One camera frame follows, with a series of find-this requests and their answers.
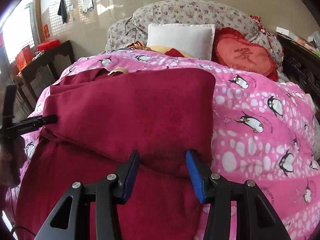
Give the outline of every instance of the penguin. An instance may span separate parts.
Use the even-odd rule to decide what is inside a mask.
[[[43,104],[40,103],[39,106],[37,106],[37,112],[43,111]]]
[[[247,114],[244,113],[243,116],[240,117],[239,121],[236,121],[238,123],[244,123],[245,125],[249,126],[252,128],[253,132],[255,133],[261,133],[263,132],[263,124],[256,118],[249,116]]]
[[[308,185],[304,191],[304,194],[303,194],[303,199],[306,203],[310,203],[311,202],[311,195],[312,195],[312,192],[311,192],[311,189],[309,187],[309,180],[308,181]]]
[[[295,134],[295,139],[293,139],[293,146],[294,146],[294,151],[298,154],[299,153],[299,147],[298,147],[298,140],[297,140],[297,135]]]
[[[293,97],[292,95],[290,95],[290,94],[288,93],[287,96],[291,99],[292,103],[293,103],[295,106],[298,106],[297,103],[296,103],[296,100],[294,99],[294,97]]]
[[[298,92],[293,92],[298,98],[301,98],[302,99],[302,95]]]
[[[289,149],[285,155],[281,158],[279,167],[283,170],[284,174],[288,176],[288,172],[293,172],[292,163],[294,162],[294,157],[292,153],[289,153]]]
[[[70,67],[70,68],[69,68],[69,73],[71,73],[75,67],[76,67],[76,66]]]
[[[138,55],[136,56],[136,59],[138,61],[148,62],[148,60],[151,59],[151,57],[147,55]]]
[[[101,62],[101,65],[106,66],[111,63],[111,56],[104,59],[100,59],[99,61]]]
[[[274,98],[273,96],[268,99],[268,106],[271,111],[275,114],[275,116],[280,115],[283,117],[283,110],[282,110],[282,102],[279,99]]]
[[[209,65],[199,64],[199,66],[205,69],[212,69],[212,66],[209,66]]]
[[[34,146],[33,142],[30,142],[27,144],[25,151],[26,151],[26,155],[27,155],[28,159],[31,159],[35,149],[36,149],[36,147]]]
[[[291,220],[289,220],[288,221],[288,223],[284,226],[285,227],[285,229],[287,229],[287,231],[289,231],[289,228],[290,228],[290,226],[291,226]]]
[[[313,161],[310,161],[309,167],[312,168],[313,170],[319,171],[319,168],[313,164]]]
[[[209,211],[210,211],[210,206],[209,205],[205,205],[203,208],[202,208],[202,211],[206,214],[209,214]]]
[[[239,87],[241,88],[248,88],[249,84],[247,83],[246,80],[244,80],[242,77],[240,77],[239,75],[237,75],[236,77],[234,77],[232,80],[229,80],[231,83],[235,83],[237,84]]]
[[[14,195],[15,195],[16,199],[18,199],[19,192],[20,192],[20,187],[19,186],[15,187],[14,188]]]

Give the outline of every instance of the black towel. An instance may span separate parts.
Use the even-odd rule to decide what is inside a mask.
[[[65,5],[64,0],[60,1],[58,15],[62,16],[62,23],[64,24],[67,20],[67,17],[68,17],[68,13],[67,13],[67,9],[66,9],[66,5]]]

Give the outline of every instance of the pink bedsheet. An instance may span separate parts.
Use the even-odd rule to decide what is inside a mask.
[[[256,73],[237,71],[211,61],[172,58],[153,51],[120,50],[81,58],[66,75],[123,67],[129,72],[165,68],[203,68],[216,78],[213,96],[212,166],[231,181],[253,179],[265,193],[286,226],[291,239],[308,239],[320,219],[319,166],[313,160],[314,115],[304,92],[293,83],[276,83]],[[47,87],[35,111],[42,114]],[[39,131],[24,135],[28,168]],[[7,193],[6,213],[14,221],[19,188]],[[195,240],[203,239],[209,207],[203,207]],[[231,209],[230,239],[236,236],[236,205]]]

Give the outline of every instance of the wall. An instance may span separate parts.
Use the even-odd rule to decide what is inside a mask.
[[[94,10],[82,15],[78,0],[66,0],[74,4],[69,23],[63,25],[56,15],[60,0],[43,8],[42,23],[48,23],[51,37],[61,41],[71,40],[76,58],[90,56],[104,50],[107,30],[117,20],[129,17],[139,7],[161,0],[94,0]],[[212,0],[233,6],[248,15],[261,16],[262,23],[271,32],[280,26],[307,38],[319,26],[301,0]]]

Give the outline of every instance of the black cable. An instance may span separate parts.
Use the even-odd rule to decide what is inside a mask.
[[[131,18],[129,18],[126,22],[125,22],[125,24],[124,24],[124,33],[127,33],[127,24],[128,24],[128,22],[132,19],[132,17]]]
[[[129,19],[125,22],[125,25],[124,25],[124,33],[125,33],[125,36],[127,36],[130,31],[135,30],[135,31],[136,31],[136,34],[135,34],[135,36],[134,36],[134,42],[136,42],[137,29],[136,29],[136,28],[132,28],[131,30],[128,30],[128,32],[127,32],[127,24],[128,24],[128,22],[132,19],[132,17],[129,18]]]
[[[29,232],[30,234],[32,234],[34,237],[36,237],[36,234],[31,232],[28,228],[22,227],[22,226],[15,226],[11,229],[10,233],[13,235],[13,233],[17,230],[17,229],[24,229],[27,232]]]

